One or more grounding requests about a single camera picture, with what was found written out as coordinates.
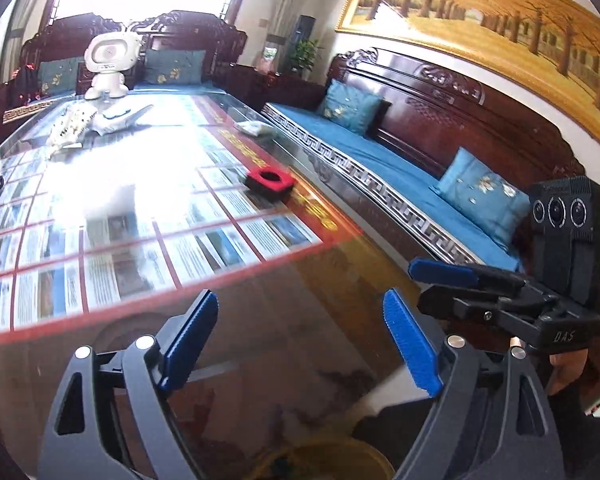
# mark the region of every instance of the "throw pillow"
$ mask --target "throw pillow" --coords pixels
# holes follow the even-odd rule
[[[78,80],[78,64],[81,57],[69,57],[57,61],[42,61],[38,68],[38,88],[45,97],[75,92]]]
[[[205,50],[147,50],[144,81],[149,84],[202,84]]]
[[[431,189],[506,251],[530,209],[525,193],[464,148],[458,150],[438,185]]]
[[[374,120],[382,98],[332,80],[318,115],[363,136]]]

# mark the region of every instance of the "glass tabletop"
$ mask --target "glass tabletop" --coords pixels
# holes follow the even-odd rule
[[[66,99],[0,147],[0,440],[35,476],[75,349],[126,348],[210,288],[218,323],[169,399],[205,477],[276,478],[282,460],[339,478],[316,469],[326,454],[340,473],[362,457],[348,478],[392,478],[430,406],[382,317],[390,288],[411,305],[420,293],[400,251],[350,206],[364,198],[280,131],[241,134],[236,123],[267,121],[230,95],[132,92],[96,106],[146,104],[133,126],[50,154],[54,122],[84,105]],[[244,186],[264,166],[296,179],[288,200]],[[408,401],[390,417],[400,429],[379,415]],[[124,391],[116,405],[150,476]]]

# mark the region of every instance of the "camera lens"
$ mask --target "camera lens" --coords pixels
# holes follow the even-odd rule
[[[544,220],[544,205],[539,200],[534,204],[534,220],[539,224]]]
[[[587,208],[584,202],[577,198],[571,202],[571,221],[576,227],[582,227],[587,219]]]
[[[549,220],[554,227],[564,224],[564,203],[560,198],[549,200]]]

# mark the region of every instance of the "framed painting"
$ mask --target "framed painting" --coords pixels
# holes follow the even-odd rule
[[[571,0],[347,0],[337,31],[418,44],[493,70],[600,142],[600,18]]]

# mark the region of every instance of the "blue gripper pad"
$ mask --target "blue gripper pad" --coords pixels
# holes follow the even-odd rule
[[[384,322],[416,386],[426,390],[429,397],[435,397],[442,389],[436,352],[395,290],[389,290],[384,295],[382,308]]]
[[[478,275],[473,269],[422,258],[415,258],[411,261],[409,276],[412,280],[421,283],[436,283],[462,288],[478,287]]]
[[[158,388],[164,392],[172,392],[187,383],[216,321],[218,321],[218,298],[210,292],[198,305],[186,325],[180,329],[172,345],[166,349],[162,379]]]

